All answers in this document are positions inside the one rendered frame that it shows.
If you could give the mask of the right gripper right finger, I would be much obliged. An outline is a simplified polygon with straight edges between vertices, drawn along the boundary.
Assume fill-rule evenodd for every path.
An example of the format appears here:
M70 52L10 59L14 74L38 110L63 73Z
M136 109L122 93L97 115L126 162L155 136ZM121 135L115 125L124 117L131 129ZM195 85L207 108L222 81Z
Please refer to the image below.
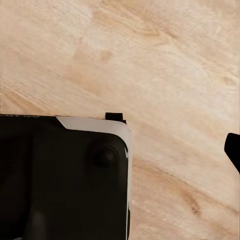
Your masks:
M240 173L240 135L229 133L223 149Z

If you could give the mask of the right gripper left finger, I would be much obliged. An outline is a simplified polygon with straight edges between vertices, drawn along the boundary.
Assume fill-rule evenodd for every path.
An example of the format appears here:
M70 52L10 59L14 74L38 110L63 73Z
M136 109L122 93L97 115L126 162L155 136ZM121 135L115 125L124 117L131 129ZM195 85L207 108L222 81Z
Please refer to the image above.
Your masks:
M0 138L0 193L26 152L21 133Z

